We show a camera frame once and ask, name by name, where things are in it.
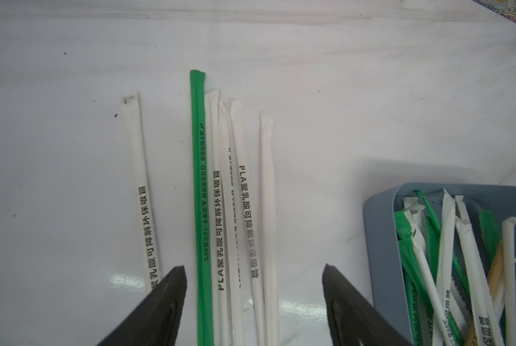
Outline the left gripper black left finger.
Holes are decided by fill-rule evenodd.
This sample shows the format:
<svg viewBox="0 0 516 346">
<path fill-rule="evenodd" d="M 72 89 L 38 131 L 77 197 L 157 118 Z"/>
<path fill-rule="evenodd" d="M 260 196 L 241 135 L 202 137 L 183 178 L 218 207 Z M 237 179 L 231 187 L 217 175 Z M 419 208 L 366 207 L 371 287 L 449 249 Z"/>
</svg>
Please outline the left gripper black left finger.
<svg viewBox="0 0 516 346">
<path fill-rule="evenodd" d="M 174 345 L 187 277 L 183 266 L 172 268 L 145 299 L 100 345 Z"/>
</svg>

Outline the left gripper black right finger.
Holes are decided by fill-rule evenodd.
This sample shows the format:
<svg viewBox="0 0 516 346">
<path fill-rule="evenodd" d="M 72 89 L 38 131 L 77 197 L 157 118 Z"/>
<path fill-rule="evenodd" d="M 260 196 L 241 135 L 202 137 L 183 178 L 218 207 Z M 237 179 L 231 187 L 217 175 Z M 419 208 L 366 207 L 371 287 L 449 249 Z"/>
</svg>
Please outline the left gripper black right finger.
<svg viewBox="0 0 516 346">
<path fill-rule="evenodd" d="M 322 274 L 333 345 L 409 345 L 335 267 Z"/>
</svg>

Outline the blue-grey storage tray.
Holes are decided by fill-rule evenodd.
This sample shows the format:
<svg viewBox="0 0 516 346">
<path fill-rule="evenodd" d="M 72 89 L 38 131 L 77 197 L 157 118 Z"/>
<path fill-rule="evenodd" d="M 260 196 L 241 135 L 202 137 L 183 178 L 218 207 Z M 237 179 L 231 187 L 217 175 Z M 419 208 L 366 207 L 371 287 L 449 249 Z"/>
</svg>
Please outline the blue-grey storage tray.
<svg viewBox="0 0 516 346">
<path fill-rule="evenodd" d="M 444 190 L 452 196 L 463 196 L 478 242 L 482 240 L 481 210 L 491 210 L 497 223 L 516 217 L 516 186 L 507 185 L 405 183 L 373 195 L 365 202 L 363 219 L 373 305 L 408 342 L 412 341 L 412 333 L 394 214 L 402 209 L 402 199 L 417 190 L 425 193 L 437 215 L 441 214 Z"/>
</svg>

